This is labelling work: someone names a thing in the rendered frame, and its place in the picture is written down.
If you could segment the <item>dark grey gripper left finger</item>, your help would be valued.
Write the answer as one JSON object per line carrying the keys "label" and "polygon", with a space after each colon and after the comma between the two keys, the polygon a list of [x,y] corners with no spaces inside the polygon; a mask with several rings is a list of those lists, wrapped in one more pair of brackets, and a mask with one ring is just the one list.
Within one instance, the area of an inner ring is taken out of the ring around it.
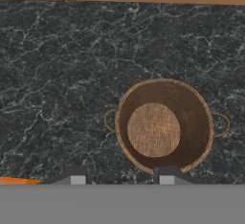
{"label": "dark grey gripper left finger", "polygon": [[91,185],[91,170],[86,167],[67,167],[61,174],[43,181],[44,184]]}

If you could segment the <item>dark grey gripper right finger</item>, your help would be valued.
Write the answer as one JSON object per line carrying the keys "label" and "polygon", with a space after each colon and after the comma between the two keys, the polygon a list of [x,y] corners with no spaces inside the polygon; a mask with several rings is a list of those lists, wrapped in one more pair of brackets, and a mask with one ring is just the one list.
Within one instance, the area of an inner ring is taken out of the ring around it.
{"label": "dark grey gripper right finger", "polygon": [[183,173],[178,167],[158,167],[153,170],[154,185],[199,185],[200,181]]}

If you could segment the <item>brown woven basket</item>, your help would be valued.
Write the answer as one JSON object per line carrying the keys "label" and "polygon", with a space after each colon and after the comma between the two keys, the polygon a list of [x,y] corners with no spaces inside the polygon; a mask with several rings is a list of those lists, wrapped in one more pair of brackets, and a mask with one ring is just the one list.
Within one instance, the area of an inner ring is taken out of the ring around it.
{"label": "brown woven basket", "polygon": [[190,85],[171,78],[141,81],[127,90],[115,115],[119,145],[141,170],[176,167],[188,172],[200,165],[212,150],[213,117],[204,98]]}

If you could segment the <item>orange carrot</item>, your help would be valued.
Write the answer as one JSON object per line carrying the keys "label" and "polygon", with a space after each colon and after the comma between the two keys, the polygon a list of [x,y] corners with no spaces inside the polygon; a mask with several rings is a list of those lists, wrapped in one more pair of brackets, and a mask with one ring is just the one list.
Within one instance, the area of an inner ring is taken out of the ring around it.
{"label": "orange carrot", "polygon": [[0,177],[0,185],[37,185],[42,183],[42,180]]}

